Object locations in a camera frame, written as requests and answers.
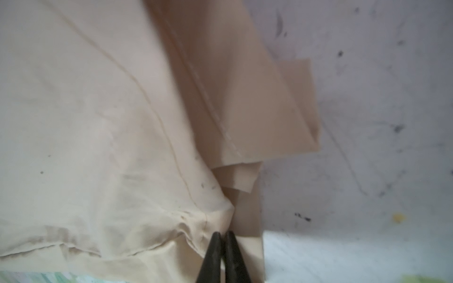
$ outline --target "wrinkled fabric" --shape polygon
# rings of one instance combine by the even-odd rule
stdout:
[[[309,62],[274,64],[237,0],[0,11],[0,269],[193,282],[232,229],[263,281],[256,179],[318,148]]]

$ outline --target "beige fabric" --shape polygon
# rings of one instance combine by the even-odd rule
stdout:
[[[318,148],[307,62],[282,76],[237,0],[0,10],[0,269],[193,282],[231,226],[262,281],[251,188],[262,160]],[[210,169],[252,192],[224,189],[235,212]]]

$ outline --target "white table surface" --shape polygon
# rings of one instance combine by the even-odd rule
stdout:
[[[322,120],[261,173],[268,282],[453,282],[453,1],[245,3],[275,59],[312,59]]]

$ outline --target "crease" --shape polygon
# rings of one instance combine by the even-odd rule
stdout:
[[[191,77],[192,77],[193,81],[195,82],[198,92],[201,94],[201,97],[209,111],[209,114],[211,115],[211,118],[214,120],[214,122],[215,122],[217,128],[220,130],[222,136],[225,138],[226,141],[228,141],[228,144],[233,148],[236,155],[238,157],[242,158],[243,157],[242,154],[239,152],[239,149],[235,145],[232,137],[228,133],[228,130],[223,125],[222,120],[220,119],[220,116],[217,114],[214,105],[212,104],[211,100],[209,99],[207,90],[204,87],[197,70],[195,69],[193,64],[190,62],[188,55],[186,54],[186,52],[183,48],[183,44],[181,43],[181,40],[179,39],[178,34],[173,29],[170,22],[166,19],[166,17],[162,13],[162,10],[158,7],[158,5],[155,4],[153,0],[150,2],[153,2],[152,6],[153,6],[155,12],[160,16],[162,21],[165,23],[165,26],[167,27],[167,30],[169,31],[169,34],[171,35],[171,36],[169,36],[169,38],[170,38],[170,40],[173,41],[174,46],[176,47],[176,50],[178,51],[180,57],[182,58],[182,61],[185,65],[186,69],[188,70],[189,74],[191,74]]]
[[[134,83],[135,85],[138,87],[138,89],[140,90],[141,94],[143,95],[143,97],[145,98],[146,102],[148,103],[148,105],[150,106],[150,109],[154,112],[154,114],[156,115],[158,121],[159,121],[159,124],[162,128],[162,131],[167,139],[167,142],[168,144],[170,145],[170,149],[172,151],[172,156],[173,156],[173,159],[174,159],[174,162],[175,162],[175,165],[176,165],[176,169],[178,170],[178,174],[180,176],[180,178],[182,179],[185,187],[186,187],[186,190],[188,192],[188,195],[190,197],[190,200],[193,202],[193,204],[195,205],[195,207],[201,211],[204,215],[205,215],[205,226],[202,230],[202,238],[200,240],[200,243],[203,241],[203,238],[205,238],[205,231],[204,229],[206,228],[207,226],[207,222],[208,222],[208,219],[207,219],[207,214],[206,212],[204,212],[199,206],[198,204],[194,201],[193,197],[192,197],[192,194],[190,192],[190,189],[189,189],[189,186],[188,186],[188,183],[186,181],[186,179],[184,178],[182,172],[181,172],[181,168],[179,167],[179,163],[178,163],[178,159],[176,158],[176,152],[174,150],[174,147],[173,147],[173,144],[171,143],[171,139],[169,138],[169,136],[167,135],[167,132],[165,130],[165,127],[164,127],[164,123],[162,121],[162,119],[160,118],[159,114],[157,113],[157,111],[154,109],[154,107],[152,106],[152,103],[146,93],[146,90],[143,88],[143,86],[140,84],[140,82],[137,80],[137,78],[132,75],[124,66],[122,66],[112,55],[110,55],[107,51],[105,51],[104,49],[102,49],[93,39],[91,39],[90,37],[88,37],[86,34],[84,34],[62,11],[60,11],[57,7],[55,7],[52,3],[48,2],[47,0],[40,0],[44,5],[46,5],[48,8],[50,8],[51,11],[53,11],[58,17],[60,17],[63,22],[65,22],[76,34],[78,34],[83,40],[85,40],[88,44],[90,44],[93,48],[95,48],[97,51],[99,51],[104,57],[106,57],[108,60],[110,60],[114,65],[116,65],[116,67],[118,69],[120,69],[127,77],[129,77]]]

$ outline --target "fabric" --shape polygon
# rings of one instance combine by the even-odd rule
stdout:
[[[0,11],[0,269],[193,282],[231,228],[263,281],[252,188],[318,148],[308,61],[276,66],[237,0]]]

